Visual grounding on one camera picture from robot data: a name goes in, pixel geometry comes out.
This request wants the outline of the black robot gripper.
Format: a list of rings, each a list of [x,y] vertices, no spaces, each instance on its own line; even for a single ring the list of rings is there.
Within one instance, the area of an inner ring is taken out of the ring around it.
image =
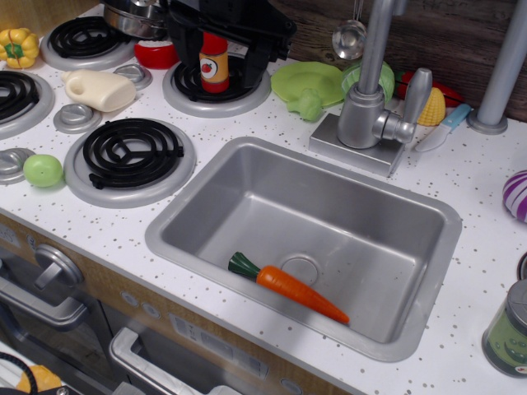
[[[166,27],[180,61],[199,65],[203,33],[248,48],[243,65],[244,88],[257,86],[268,64],[288,56],[296,24],[268,1],[169,1]]]

